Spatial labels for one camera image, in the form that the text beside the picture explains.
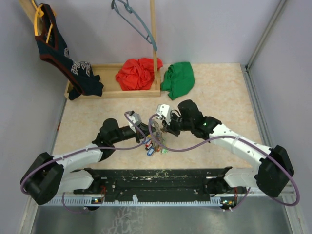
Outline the bunch of coloured keys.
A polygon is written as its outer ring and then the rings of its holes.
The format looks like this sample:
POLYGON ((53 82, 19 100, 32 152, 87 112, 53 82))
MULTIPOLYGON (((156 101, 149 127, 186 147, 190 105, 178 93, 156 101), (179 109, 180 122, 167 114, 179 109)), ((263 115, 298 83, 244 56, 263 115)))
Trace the bunch of coloured keys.
POLYGON ((147 138, 144 140, 143 146, 145 147, 147 156, 153 156, 155 153, 168 153, 168 150, 162 148, 159 144, 157 144, 150 135, 148 135, 147 138))

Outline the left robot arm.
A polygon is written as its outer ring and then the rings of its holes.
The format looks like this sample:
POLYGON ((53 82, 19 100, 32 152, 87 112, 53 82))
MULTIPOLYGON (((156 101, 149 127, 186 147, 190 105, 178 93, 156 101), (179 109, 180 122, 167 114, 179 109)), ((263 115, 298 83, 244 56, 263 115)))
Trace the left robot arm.
POLYGON ((134 117, 127 126, 119 127, 117 120, 103 122, 96 139, 84 148, 58 156, 41 153, 20 181, 20 189, 38 204, 48 203, 63 193, 105 195, 107 185, 89 164, 110 157, 114 144, 134 138, 138 146, 149 134, 148 125, 134 117))

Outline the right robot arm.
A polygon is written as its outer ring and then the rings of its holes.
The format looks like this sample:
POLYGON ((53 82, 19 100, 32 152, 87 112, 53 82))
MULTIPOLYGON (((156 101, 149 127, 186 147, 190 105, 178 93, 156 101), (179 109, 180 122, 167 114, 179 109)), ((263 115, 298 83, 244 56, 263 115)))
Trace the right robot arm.
POLYGON ((164 130, 175 136, 189 131, 195 137, 209 140, 250 164, 250 168, 230 168, 218 180, 218 188, 229 193, 234 187, 258 187, 270 197, 278 197, 294 175, 286 149, 280 145, 269 147, 253 142, 212 116, 204 116, 192 100, 178 105, 176 114, 169 105, 161 104, 156 114, 164 130))

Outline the green crumpled cloth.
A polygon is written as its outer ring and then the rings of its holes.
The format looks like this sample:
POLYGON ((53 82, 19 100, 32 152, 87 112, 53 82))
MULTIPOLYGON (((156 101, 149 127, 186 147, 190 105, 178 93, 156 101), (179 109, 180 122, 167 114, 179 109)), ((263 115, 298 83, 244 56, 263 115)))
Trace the green crumpled cloth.
POLYGON ((171 64, 164 74, 161 91, 167 91, 168 97, 175 100, 188 94, 195 84, 194 72, 190 62, 171 64))

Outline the wooden tray rack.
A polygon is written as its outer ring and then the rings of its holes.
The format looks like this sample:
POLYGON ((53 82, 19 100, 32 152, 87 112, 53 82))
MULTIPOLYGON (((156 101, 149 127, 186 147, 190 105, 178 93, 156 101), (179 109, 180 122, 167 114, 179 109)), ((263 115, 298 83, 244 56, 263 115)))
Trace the wooden tray rack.
POLYGON ((120 1, 126 10, 134 14, 146 30, 144 38, 153 47, 152 58, 131 58, 124 63, 92 65, 95 75, 100 76, 104 85, 102 96, 80 95, 78 99, 96 98, 144 98, 160 96, 161 60, 157 57, 155 2, 150 1, 151 27, 149 30, 143 20, 129 6, 128 1, 120 1))

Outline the red crumpled cloth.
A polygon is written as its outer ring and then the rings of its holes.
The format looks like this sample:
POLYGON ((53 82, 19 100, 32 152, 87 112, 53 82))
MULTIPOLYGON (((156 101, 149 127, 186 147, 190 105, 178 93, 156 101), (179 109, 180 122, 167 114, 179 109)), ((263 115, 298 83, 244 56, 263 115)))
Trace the red crumpled cloth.
POLYGON ((149 90, 155 79, 154 60, 128 59, 115 78, 123 91, 149 90))

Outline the navy blue tank top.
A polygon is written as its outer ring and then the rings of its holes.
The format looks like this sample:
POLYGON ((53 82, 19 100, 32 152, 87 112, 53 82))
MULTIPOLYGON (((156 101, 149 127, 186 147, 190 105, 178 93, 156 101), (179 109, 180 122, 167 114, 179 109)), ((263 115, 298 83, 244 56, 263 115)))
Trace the navy blue tank top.
POLYGON ((42 4, 44 15, 38 18, 39 36, 35 40, 41 60, 55 66, 73 86, 68 94, 69 100, 79 96, 102 96, 104 85, 99 75, 94 75, 92 66, 86 61, 74 61, 70 58, 68 46, 58 30, 55 14, 48 4, 42 4), (53 24, 48 44, 46 34, 50 22, 53 24))

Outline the yellow clothes hanger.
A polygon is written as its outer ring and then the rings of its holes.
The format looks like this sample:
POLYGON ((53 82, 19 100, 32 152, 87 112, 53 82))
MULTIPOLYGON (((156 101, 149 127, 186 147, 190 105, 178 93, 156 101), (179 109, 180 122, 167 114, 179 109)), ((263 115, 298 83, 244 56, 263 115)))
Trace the yellow clothes hanger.
MULTIPOLYGON (((37 6, 35 0, 31 0, 31 3, 35 8, 34 32, 35 32, 35 36, 39 36, 38 18, 41 18, 44 15, 44 12, 41 10, 42 4, 37 6)), ((49 42, 50 35, 52 32, 52 28, 53 28, 53 24, 52 24, 52 22, 50 22, 50 27, 49 27, 48 33, 46 34, 46 42, 45 42, 46 44, 48 44, 48 42, 49 42)))

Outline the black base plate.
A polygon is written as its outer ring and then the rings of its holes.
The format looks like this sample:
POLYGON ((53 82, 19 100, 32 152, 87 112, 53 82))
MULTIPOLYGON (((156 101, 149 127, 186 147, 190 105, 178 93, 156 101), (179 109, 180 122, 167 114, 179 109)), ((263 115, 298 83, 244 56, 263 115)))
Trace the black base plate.
POLYGON ((87 169, 92 184, 75 189, 76 195, 101 194, 105 201, 193 202, 210 201, 212 196, 233 189, 225 182, 224 169, 87 169))

